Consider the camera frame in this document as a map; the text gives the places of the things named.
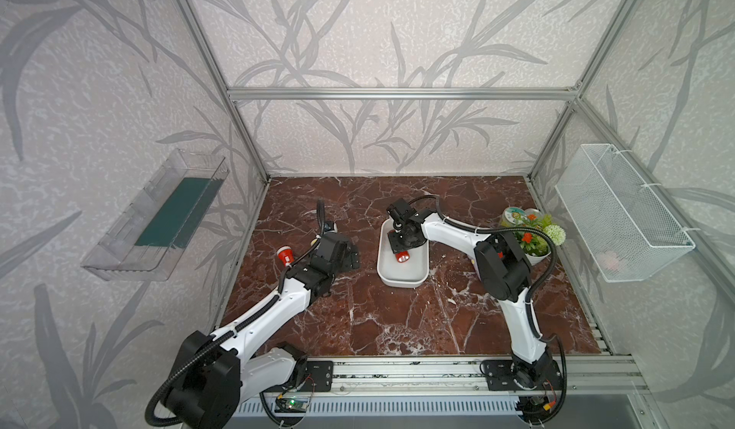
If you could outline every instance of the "white tray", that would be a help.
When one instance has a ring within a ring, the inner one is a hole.
[[[419,248],[409,250],[408,261],[400,263],[390,249],[388,232],[393,230],[393,219],[383,222],[378,247],[378,275],[391,287],[415,289],[428,277],[428,241]]]

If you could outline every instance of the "vent grille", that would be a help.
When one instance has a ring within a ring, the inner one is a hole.
[[[273,399],[268,399],[271,406]],[[431,416],[517,415],[518,397],[315,397],[309,415],[315,416]],[[260,399],[240,404],[234,417],[263,416]]]

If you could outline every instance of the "red object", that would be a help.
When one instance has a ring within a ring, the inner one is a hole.
[[[293,251],[291,250],[290,246],[283,246],[276,251],[276,254],[278,254],[278,258],[283,261],[283,265],[290,265],[294,261]]]
[[[408,250],[404,250],[403,252],[396,253],[395,259],[399,261],[399,263],[403,263],[405,261],[409,261],[411,256],[408,253]]]

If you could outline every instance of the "white robotic arm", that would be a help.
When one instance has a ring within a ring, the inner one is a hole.
[[[337,273],[359,268],[356,247],[324,220],[322,203],[317,216],[320,239],[301,258],[285,259],[278,289],[231,323],[209,335],[194,332],[181,344],[169,378],[145,409],[148,424],[221,429],[240,402],[270,387],[286,390],[304,382],[307,355],[295,347],[282,344],[253,355],[283,324],[327,295]],[[176,416],[156,416],[159,402]]]
[[[416,198],[428,199],[427,195]],[[531,283],[531,265],[510,229],[479,228],[443,216],[436,200],[436,210],[417,211],[403,199],[387,209],[393,219],[394,232],[388,241],[395,254],[424,245],[427,241],[441,242],[464,252],[475,267],[487,292],[501,306],[511,337],[513,380],[524,389],[537,388],[554,369],[547,347],[549,340],[539,332],[531,296],[554,267],[556,253],[552,251],[549,268],[537,283]],[[529,232],[545,234],[535,229]],[[554,250],[554,243],[549,246]]]
[[[280,347],[275,347],[262,356],[250,358],[283,324],[309,307],[311,291],[306,289],[303,282],[287,279],[280,296],[277,290],[273,290],[245,314],[211,333],[212,339],[216,340],[225,333],[234,331],[238,324],[258,312],[274,297],[278,297],[278,300],[261,317],[221,345],[226,351],[237,351],[235,353],[240,360],[240,380],[243,382],[240,387],[240,402],[257,395],[263,389],[285,383],[291,377],[296,358]]]
[[[463,223],[467,227],[474,228],[472,225]],[[475,259],[475,247],[479,242],[487,240],[486,234],[478,234],[473,232],[467,232],[453,225],[449,225],[444,220],[439,218],[439,215],[434,212],[429,215],[424,222],[421,224],[421,229],[424,236],[429,241],[437,241],[442,244],[448,245],[451,248],[455,248],[467,254],[472,260],[475,266],[475,271],[480,274],[480,270],[477,266],[477,260]],[[531,332],[531,326],[528,324],[528,316],[526,315],[526,305],[524,300],[528,293],[528,287],[520,290],[516,301],[510,299],[498,300],[498,303],[503,310],[506,323],[508,324],[508,331],[510,332],[511,349],[513,353],[520,359],[532,364],[538,360],[546,350],[546,343],[538,339],[533,332]],[[536,322],[536,314],[534,316],[534,324],[536,331],[539,330],[538,323]]]

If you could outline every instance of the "brown marble tabletop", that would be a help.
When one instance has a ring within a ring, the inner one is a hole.
[[[262,351],[286,341],[311,356],[510,354],[500,306],[458,250],[432,242],[429,277],[416,289],[388,287],[378,276],[386,207],[397,197],[427,193],[443,198],[448,216],[476,225],[497,225],[507,206],[534,207],[521,177],[274,178],[223,323],[276,287],[282,268],[276,249],[290,245],[296,255],[308,249],[317,226],[316,201],[322,197],[327,218],[359,247],[362,267],[338,275],[332,295],[284,324]],[[534,267],[534,277],[546,264]],[[534,299],[545,335],[558,333],[570,353],[600,352],[560,264]]]

